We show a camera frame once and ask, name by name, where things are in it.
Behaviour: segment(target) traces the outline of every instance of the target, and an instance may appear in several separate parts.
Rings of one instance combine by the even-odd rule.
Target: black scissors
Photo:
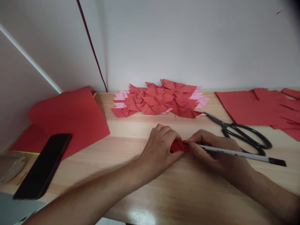
[[[263,149],[271,149],[273,147],[271,142],[265,136],[263,136],[260,132],[254,130],[250,127],[247,127],[247,126],[244,126],[241,124],[237,124],[237,123],[232,123],[232,124],[224,123],[223,121],[219,120],[217,117],[215,117],[207,112],[204,112],[204,113],[207,115],[208,118],[210,118],[212,121],[216,122],[217,124],[219,124],[222,127],[222,133],[224,134],[225,137],[230,138],[229,135],[231,134],[232,136],[251,145],[253,148],[255,148],[258,151],[259,155],[261,155],[261,156],[266,156],[266,153]],[[227,127],[231,127],[232,129],[237,131],[241,136],[236,133],[231,132],[230,130],[227,129]],[[247,134],[245,134],[238,127],[251,131],[256,136],[258,136],[265,145],[262,145],[262,144],[256,142],[255,140],[253,140],[251,137],[249,137]],[[247,152],[246,150],[244,150],[242,148],[241,148],[241,150],[242,150],[242,152],[251,154],[250,152]]]

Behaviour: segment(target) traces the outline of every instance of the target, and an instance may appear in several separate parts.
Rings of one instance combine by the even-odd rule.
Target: white wall
[[[119,91],[160,78],[203,89],[299,86],[299,25],[285,2],[86,0],[81,5],[109,90]]]
[[[30,124],[30,108],[57,94],[0,31],[0,152]]]
[[[1,0],[0,24],[63,91],[105,91],[76,0]]]

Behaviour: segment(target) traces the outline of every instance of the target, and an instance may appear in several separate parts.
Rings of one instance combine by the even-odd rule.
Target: phone screen
[[[49,138],[14,199],[38,199],[45,194],[70,139],[71,134],[55,134]]]

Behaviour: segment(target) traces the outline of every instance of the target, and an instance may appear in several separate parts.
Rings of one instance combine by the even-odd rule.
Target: pen
[[[223,148],[216,148],[216,147],[210,147],[206,145],[199,145],[203,149],[208,150],[208,151],[213,151],[213,152],[220,152],[228,155],[233,155],[233,156],[240,156],[240,157],[245,157],[248,159],[253,159],[265,163],[270,163],[274,165],[279,165],[279,166],[284,166],[287,167],[287,164],[285,163],[284,160],[281,159],[275,159],[271,157],[266,157],[266,156],[260,156],[260,155],[254,155],[254,154],[249,154],[249,153],[244,153],[244,152],[237,152],[237,151],[232,151],[232,150],[227,150]]]

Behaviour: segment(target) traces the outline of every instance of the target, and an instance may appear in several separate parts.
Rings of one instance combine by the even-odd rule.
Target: wire
[[[102,76],[102,73],[101,73],[101,69],[100,69],[100,66],[99,66],[99,63],[98,63],[97,56],[96,56],[96,54],[95,54],[95,50],[94,50],[94,46],[93,46],[93,43],[92,43],[92,40],[91,40],[91,36],[90,36],[89,31],[88,31],[88,26],[87,26],[87,23],[85,22],[85,18],[84,18],[84,14],[83,14],[83,11],[82,11],[80,2],[79,2],[79,0],[76,0],[76,1],[77,1],[77,5],[78,5],[78,8],[79,8],[79,11],[80,11],[80,14],[81,14],[81,17],[82,17],[84,26],[85,26],[85,30],[86,30],[86,32],[87,32],[88,39],[89,39],[89,41],[90,41],[91,48],[92,48],[92,50],[93,50],[93,54],[94,54],[95,60],[96,60],[96,62],[97,62],[97,66],[98,66],[98,69],[99,69],[99,72],[100,72],[102,81],[103,81],[104,86],[105,86],[105,90],[106,90],[106,92],[108,92],[108,91],[107,91],[107,88],[106,88],[106,84],[105,84],[104,79],[103,79],[103,76]]]

